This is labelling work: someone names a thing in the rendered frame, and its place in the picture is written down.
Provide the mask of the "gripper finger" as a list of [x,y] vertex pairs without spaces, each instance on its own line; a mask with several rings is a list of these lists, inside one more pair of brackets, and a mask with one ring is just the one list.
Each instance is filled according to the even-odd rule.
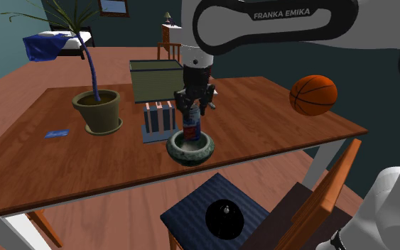
[[186,94],[185,89],[175,91],[173,95],[176,109],[182,113],[184,119],[188,119],[190,116],[190,108],[194,100]]
[[215,86],[213,84],[208,84],[205,92],[202,94],[200,100],[200,115],[205,115],[205,110],[210,102],[212,102],[212,98],[215,93]]

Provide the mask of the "blue bottle with red label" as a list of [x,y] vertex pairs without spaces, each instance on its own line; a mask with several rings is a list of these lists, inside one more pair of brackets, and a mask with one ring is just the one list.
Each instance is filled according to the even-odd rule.
[[183,136],[186,141],[200,139],[200,108],[192,104],[188,113],[183,115]]

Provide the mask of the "table lamp with green shade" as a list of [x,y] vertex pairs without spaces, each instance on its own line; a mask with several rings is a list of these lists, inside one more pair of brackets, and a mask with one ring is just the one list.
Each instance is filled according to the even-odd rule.
[[130,60],[134,102],[143,104],[144,143],[165,141],[179,131],[173,93],[183,86],[183,66],[177,60]]

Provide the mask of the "green marbled bowl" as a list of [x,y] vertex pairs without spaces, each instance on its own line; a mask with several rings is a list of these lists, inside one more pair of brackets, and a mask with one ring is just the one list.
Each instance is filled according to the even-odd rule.
[[200,132],[197,141],[188,141],[183,131],[177,131],[166,141],[168,155],[177,163],[193,167],[207,161],[215,150],[215,143],[209,135]]

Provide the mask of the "wooden table with white legs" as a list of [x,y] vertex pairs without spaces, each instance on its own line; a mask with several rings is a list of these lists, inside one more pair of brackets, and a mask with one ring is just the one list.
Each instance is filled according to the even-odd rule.
[[[303,116],[264,77],[215,80],[202,129],[215,142],[196,168],[164,143],[144,143],[143,106],[121,95],[123,125],[92,136],[72,107],[84,87],[49,88],[0,137],[0,246],[9,250],[169,250],[161,213],[221,173],[265,209],[294,183],[312,187],[349,138],[366,129],[337,114]],[[45,138],[69,129],[67,136]]]

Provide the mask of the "wooden cabinet with small lamp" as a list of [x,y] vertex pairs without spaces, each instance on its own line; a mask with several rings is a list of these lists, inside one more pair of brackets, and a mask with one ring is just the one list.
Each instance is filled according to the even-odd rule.
[[162,41],[164,43],[181,43],[182,28],[171,18],[168,12],[164,16],[166,22],[161,25]]

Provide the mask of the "potted plant in olive pot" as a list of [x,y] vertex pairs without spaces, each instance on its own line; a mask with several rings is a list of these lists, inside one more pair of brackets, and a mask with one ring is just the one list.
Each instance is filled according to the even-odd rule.
[[98,13],[87,5],[81,13],[77,12],[78,3],[74,3],[73,15],[69,16],[56,0],[47,3],[50,10],[49,14],[55,16],[59,21],[51,21],[54,26],[71,31],[83,45],[91,72],[92,90],[82,92],[72,98],[73,107],[81,113],[86,122],[85,130],[92,135],[107,135],[115,132],[122,125],[119,118],[120,95],[110,89],[97,87],[97,76],[92,62],[92,57],[82,39],[82,24],[90,17]]

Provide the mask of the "orange basketball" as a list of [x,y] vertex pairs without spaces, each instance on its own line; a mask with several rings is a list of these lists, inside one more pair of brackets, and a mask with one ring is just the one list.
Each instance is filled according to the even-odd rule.
[[291,107],[299,114],[317,116],[329,111],[337,101],[337,87],[323,75],[301,78],[289,92]]

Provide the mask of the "wooden chair with blue cushion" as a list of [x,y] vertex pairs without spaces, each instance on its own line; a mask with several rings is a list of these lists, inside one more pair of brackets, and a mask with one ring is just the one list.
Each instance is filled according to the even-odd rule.
[[[274,250],[301,247],[332,213],[361,142],[355,139],[312,194],[292,216],[293,225]],[[242,211],[244,228],[235,239],[214,236],[205,223],[207,208],[215,201],[233,201]],[[239,250],[270,212],[219,173],[161,215],[171,250]]]

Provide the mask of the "black dome with knob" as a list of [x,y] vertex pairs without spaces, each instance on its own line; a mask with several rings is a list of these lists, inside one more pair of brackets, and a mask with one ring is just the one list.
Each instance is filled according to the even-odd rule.
[[205,223],[209,231],[217,238],[231,240],[242,233],[244,216],[233,201],[221,199],[207,208]]

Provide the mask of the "blue card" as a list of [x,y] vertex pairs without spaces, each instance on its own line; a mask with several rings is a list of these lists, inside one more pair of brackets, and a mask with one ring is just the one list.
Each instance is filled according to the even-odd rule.
[[69,129],[62,129],[56,131],[48,131],[45,135],[45,138],[57,138],[67,136],[69,133]]

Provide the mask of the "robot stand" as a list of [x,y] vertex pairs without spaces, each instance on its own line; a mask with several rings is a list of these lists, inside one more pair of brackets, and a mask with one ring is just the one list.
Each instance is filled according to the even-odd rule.
[[[296,183],[269,213],[266,219],[254,230],[239,250],[274,250],[281,237],[291,228],[292,216],[310,197],[312,191]],[[338,207],[301,246],[281,250],[315,250],[319,243],[327,241],[338,230],[342,229],[352,217]]]

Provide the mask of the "bed with blue blanket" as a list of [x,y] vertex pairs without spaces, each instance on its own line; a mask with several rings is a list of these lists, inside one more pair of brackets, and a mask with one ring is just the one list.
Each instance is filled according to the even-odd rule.
[[51,31],[43,31],[23,38],[26,54],[30,61],[54,60],[58,56],[77,56],[85,59],[84,48],[71,31],[59,30],[52,26]]

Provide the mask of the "framed wall picture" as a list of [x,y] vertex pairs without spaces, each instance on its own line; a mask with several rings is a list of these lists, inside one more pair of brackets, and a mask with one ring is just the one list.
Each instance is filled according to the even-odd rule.
[[98,0],[100,16],[129,17],[127,0]]

